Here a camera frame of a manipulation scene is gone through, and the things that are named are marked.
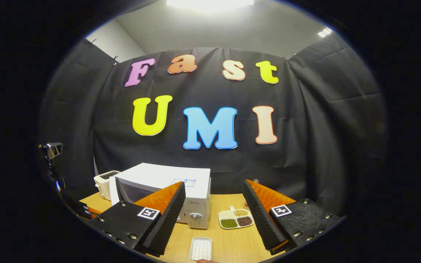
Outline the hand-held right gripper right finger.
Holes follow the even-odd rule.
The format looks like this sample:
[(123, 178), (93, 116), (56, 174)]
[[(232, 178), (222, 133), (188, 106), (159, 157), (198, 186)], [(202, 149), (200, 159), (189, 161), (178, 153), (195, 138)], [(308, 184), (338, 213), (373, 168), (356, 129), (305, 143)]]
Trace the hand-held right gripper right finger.
[(312, 243), (342, 222), (309, 198), (296, 201), (254, 181), (244, 181), (242, 194), (271, 255)]

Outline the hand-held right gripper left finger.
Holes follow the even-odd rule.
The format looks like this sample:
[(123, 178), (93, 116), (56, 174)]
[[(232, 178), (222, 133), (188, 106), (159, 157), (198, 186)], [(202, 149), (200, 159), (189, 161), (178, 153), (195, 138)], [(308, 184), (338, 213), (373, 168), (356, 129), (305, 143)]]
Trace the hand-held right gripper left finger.
[(127, 249), (162, 256), (185, 198), (185, 183), (177, 182), (134, 203), (119, 201), (89, 226)]

